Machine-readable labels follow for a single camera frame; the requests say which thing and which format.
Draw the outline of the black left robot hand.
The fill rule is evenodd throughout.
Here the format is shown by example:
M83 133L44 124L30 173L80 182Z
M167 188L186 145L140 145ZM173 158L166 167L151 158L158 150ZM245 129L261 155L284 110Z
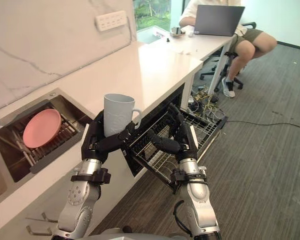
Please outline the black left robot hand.
M88 126L81 146L81 159L98 160L104 164L109 153L121 149L127 143L135 131L135 126L131 121L121 132L105 137L104 111L100 111Z

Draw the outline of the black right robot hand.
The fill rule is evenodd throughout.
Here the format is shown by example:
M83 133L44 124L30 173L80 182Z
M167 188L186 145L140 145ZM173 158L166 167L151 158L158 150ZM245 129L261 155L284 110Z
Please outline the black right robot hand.
M158 136L152 129L147 131L151 143L160 151L175 155L175 159L180 162L185 159L197 159L198 147L195 140L197 137L191 131L191 127L186 123L180 110L169 104L166 114L166 122L169 125L169 137Z

